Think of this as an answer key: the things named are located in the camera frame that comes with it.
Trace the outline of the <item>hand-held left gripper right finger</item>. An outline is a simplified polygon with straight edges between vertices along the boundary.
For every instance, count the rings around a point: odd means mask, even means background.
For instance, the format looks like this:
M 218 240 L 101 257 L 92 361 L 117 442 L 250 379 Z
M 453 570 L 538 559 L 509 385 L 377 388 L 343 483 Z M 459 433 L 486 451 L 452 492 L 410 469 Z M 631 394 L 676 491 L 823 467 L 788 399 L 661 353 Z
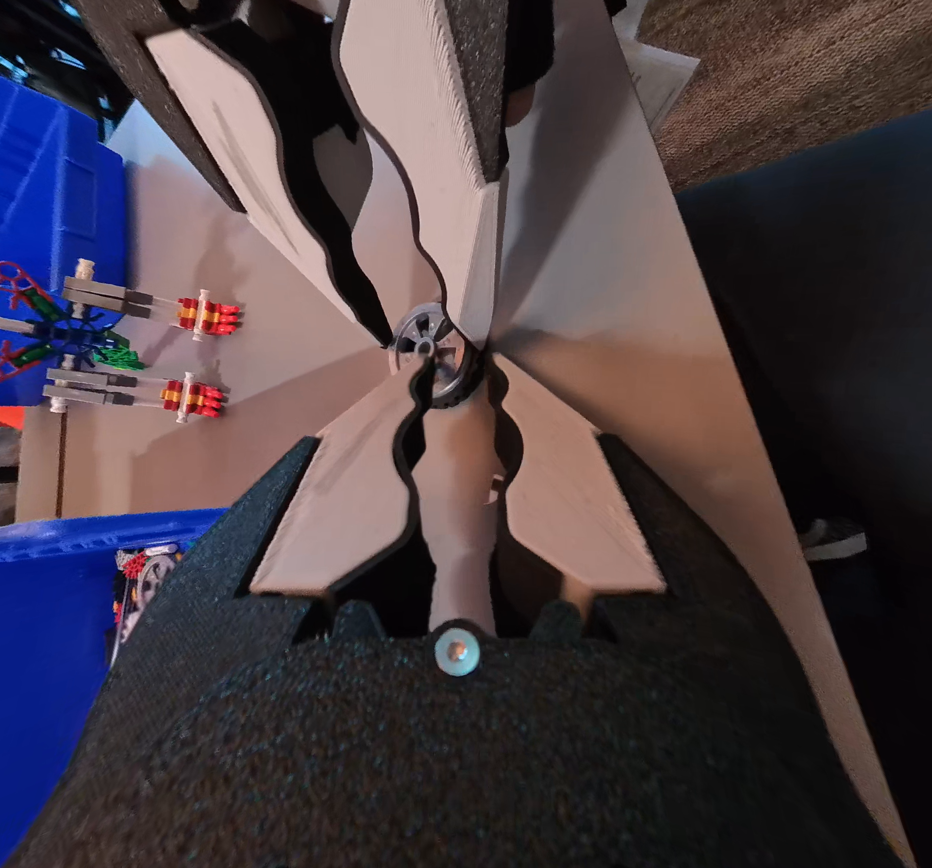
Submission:
M 504 469 L 490 586 L 497 632 L 530 633 L 563 600 L 661 594 L 666 582 L 600 443 L 601 432 L 506 357 L 486 365 Z

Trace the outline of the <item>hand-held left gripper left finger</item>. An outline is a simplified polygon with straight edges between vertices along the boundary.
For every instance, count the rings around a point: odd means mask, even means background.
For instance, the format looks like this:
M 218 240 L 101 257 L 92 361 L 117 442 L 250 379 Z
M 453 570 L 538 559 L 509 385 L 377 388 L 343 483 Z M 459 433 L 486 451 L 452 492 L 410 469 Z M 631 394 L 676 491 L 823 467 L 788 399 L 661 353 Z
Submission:
M 319 432 L 250 593 L 367 601 L 388 635 L 427 634 L 433 560 L 412 471 L 432 401 L 433 359 L 415 357 Z

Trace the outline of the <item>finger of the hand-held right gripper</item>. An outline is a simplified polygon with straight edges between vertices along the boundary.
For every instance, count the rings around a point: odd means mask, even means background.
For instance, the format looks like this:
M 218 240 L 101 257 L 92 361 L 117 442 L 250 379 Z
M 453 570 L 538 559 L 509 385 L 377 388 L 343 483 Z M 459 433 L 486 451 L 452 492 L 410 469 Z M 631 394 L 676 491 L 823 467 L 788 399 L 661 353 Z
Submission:
M 470 342 L 494 315 L 506 204 L 506 146 L 485 170 L 444 0 L 341 0 L 337 73 L 402 176 L 416 246 Z
M 339 311 L 386 347 L 391 326 L 320 172 L 309 90 L 244 23 L 176 29 L 146 47 L 250 222 Z

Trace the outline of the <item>pile of colourful toy pieces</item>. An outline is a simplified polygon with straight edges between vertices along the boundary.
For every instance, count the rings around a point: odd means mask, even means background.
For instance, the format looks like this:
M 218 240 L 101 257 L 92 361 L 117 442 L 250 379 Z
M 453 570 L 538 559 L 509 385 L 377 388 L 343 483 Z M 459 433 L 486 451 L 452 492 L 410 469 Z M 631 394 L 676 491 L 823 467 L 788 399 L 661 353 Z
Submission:
M 110 667 L 122 645 L 131 637 L 146 607 L 182 558 L 182 545 L 177 542 L 116 551 L 112 604 L 114 625 L 107 635 Z

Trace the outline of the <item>colourful construction toy model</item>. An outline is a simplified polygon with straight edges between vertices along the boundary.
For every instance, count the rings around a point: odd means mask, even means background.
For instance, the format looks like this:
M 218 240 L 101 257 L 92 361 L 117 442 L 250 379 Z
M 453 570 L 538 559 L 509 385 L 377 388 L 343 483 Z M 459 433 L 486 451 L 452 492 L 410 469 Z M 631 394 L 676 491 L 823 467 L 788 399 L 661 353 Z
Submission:
M 98 281 L 94 264 L 86 259 L 78 261 L 74 276 L 64 278 L 59 297 L 17 264 L 4 261 L 2 297 L 20 314 L 2 318 L 2 385 L 27 375 L 39 377 L 32 389 L 5 387 L 4 406 L 47 400 L 58 414 L 70 404 L 165 410 L 160 391 L 167 381 L 183 379 L 185 373 L 180 379 L 146 375 L 146 365 L 116 330 L 117 323 L 130 317 L 175 327 L 193 338 L 175 324 L 178 299 Z

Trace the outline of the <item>blue plastic parts bin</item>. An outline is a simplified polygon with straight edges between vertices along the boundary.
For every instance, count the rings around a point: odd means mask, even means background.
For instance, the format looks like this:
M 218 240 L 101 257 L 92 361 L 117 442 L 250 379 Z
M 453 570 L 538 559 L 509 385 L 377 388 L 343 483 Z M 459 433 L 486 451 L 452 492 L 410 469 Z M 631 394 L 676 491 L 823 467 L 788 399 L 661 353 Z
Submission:
M 1 861 L 64 773 L 109 669 L 120 548 L 188 543 L 225 508 L 1 530 Z

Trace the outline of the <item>white table leg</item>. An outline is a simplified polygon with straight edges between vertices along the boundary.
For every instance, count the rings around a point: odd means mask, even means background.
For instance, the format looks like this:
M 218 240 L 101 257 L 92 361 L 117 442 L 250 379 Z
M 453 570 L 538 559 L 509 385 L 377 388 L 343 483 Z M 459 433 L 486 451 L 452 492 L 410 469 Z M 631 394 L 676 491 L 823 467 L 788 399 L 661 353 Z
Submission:
M 626 36 L 620 37 L 620 45 L 649 131 L 657 137 L 700 60 Z

